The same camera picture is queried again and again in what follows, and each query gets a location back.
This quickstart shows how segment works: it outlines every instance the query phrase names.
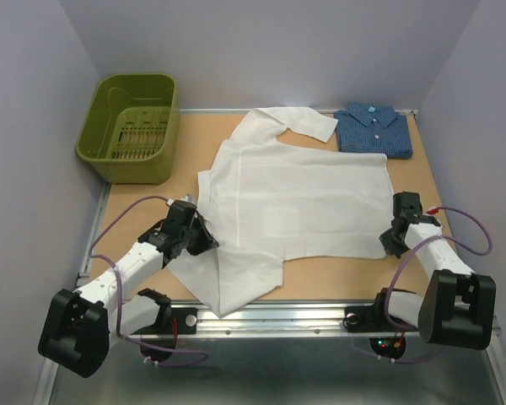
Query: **white shirt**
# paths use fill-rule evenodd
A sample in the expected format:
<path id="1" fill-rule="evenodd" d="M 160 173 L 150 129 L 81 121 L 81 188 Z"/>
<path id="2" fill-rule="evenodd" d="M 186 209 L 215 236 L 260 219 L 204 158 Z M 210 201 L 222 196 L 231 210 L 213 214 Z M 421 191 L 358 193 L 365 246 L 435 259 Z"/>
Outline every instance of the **white shirt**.
<path id="1" fill-rule="evenodd" d="M 336 120 L 306 107 L 250 111 L 199 173 L 198 210 L 221 247 L 170 264 L 224 315 L 283 283 L 283 261 L 382 258 L 393 189 L 383 154 L 344 154 L 277 141 L 288 128 L 326 142 Z"/>

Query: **wooden table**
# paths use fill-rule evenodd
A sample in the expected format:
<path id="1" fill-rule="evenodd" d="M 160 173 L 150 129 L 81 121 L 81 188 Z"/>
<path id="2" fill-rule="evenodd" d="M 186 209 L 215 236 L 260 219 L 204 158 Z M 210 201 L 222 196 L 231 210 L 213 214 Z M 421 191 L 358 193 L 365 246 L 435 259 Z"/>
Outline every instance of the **wooden table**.
<path id="1" fill-rule="evenodd" d="M 185 115 L 181 118 L 180 134 L 175 152 L 173 174 L 160 186 L 114 185 L 105 209 L 103 226 L 109 224 L 128 205 L 153 194 L 181 198 L 187 193 L 198 195 L 196 175 L 212 167 L 221 142 L 230 136 L 242 115 Z M 419 192 L 424 209 L 440 205 L 439 193 L 429 168 L 428 158 L 418 134 L 416 122 L 407 116 L 414 155 L 409 160 L 388 160 L 388 171 L 396 192 Z M 336 136 L 328 143 L 286 131 L 278 140 L 292 145 L 337 151 Z M 159 200 L 146 201 L 134 208 L 100 242 L 98 252 L 114 260 L 120 259 L 137 237 L 164 218 L 167 207 Z M 449 232 L 446 217 L 440 221 Z M 327 300 L 372 299 L 381 288 L 387 287 L 397 269 L 398 260 L 354 259 L 347 257 L 311 257 L 284 263 L 283 286 L 266 294 L 266 300 Z M 107 266 L 95 262 L 90 278 L 96 278 Z M 423 294 L 428 279 L 419 262 L 413 258 L 401 275 L 399 288 Z M 147 279 L 142 288 L 156 289 L 173 300 L 190 300 L 193 295 L 164 269 Z"/>

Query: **basket slot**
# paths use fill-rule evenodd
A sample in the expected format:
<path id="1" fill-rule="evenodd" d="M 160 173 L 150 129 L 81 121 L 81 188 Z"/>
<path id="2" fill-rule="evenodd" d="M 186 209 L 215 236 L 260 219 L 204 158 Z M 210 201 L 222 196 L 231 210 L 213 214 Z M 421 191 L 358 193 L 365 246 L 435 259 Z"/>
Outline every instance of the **basket slot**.
<path id="1" fill-rule="evenodd" d="M 123 111 L 116 122 L 111 159 L 146 159 L 164 144 L 170 109 L 136 107 Z"/>

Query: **blue shirt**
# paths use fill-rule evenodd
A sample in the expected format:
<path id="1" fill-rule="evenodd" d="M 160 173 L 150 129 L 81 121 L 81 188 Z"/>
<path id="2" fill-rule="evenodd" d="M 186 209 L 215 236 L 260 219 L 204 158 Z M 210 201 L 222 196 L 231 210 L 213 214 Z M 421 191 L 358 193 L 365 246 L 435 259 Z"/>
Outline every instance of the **blue shirt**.
<path id="1" fill-rule="evenodd" d="M 351 102 L 346 111 L 337 111 L 334 118 L 338 120 L 336 135 L 340 151 L 411 158 L 412 144 L 406 116 L 392 107 Z"/>

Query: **green basket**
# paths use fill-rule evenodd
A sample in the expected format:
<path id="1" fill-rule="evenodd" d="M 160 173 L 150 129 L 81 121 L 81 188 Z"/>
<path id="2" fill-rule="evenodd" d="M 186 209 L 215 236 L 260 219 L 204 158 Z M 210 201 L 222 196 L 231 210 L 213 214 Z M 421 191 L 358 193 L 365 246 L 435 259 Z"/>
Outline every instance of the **green basket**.
<path id="1" fill-rule="evenodd" d="M 100 83 L 77 154 L 111 183 L 161 184 L 170 177 L 180 114 L 164 74 L 117 74 Z"/>

